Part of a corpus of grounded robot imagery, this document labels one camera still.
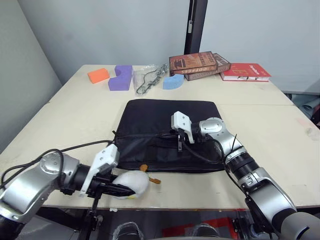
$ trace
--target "gray wall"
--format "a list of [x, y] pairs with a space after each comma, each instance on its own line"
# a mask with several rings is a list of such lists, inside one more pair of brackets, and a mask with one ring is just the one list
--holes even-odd
[[188, 0], [19, 3], [62, 83], [84, 64], [163, 64], [184, 53]]
[[16, 0], [0, 0], [0, 153], [61, 87]]
[[319, 0], [208, 0], [200, 51], [259, 63], [289, 92], [320, 93]]

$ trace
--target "red book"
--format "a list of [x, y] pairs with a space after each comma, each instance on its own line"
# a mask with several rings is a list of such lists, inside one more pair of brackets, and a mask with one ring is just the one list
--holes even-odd
[[268, 82], [271, 75], [257, 63], [232, 63], [220, 73], [224, 81]]

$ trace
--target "plastic bag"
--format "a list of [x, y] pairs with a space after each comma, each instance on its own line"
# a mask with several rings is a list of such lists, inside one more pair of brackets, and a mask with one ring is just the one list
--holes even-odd
[[141, 96], [155, 86], [166, 73], [168, 65], [148, 65], [133, 72], [133, 86], [137, 96]]

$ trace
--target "purple foam block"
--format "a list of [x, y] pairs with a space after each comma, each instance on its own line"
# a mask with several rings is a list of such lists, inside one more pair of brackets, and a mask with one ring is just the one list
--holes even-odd
[[114, 68], [116, 77], [109, 79], [110, 91], [128, 91], [132, 78], [131, 65], [117, 65]]

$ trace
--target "book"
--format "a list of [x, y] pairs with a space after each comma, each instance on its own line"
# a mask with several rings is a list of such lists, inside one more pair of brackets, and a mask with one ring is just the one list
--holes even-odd
[[214, 71], [218, 68], [211, 51], [169, 57], [170, 76]]
[[214, 53], [213, 57], [216, 60], [216, 62], [218, 63], [218, 66], [217, 66], [216, 70], [185, 74], [184, 75], [185, 78], [188, 81], [192, 81], [192, 80], [200, 79], [200, 78], [203, 78], [203, 77], [211, 76], [211, 75], [214, 75], [214, 74], [218, 74], [218, 73], [221, 73], [221, 72], [224, 72], [224, 71], [227, 71], [227, 70], [230, 69], [231, 63], [228, 62], [223, 57], [221, 57], [218, 53]]
[[257, 63], [232, 63], [230, 70], [220, 73], [224, 81], [268, 82], [271, 75]]

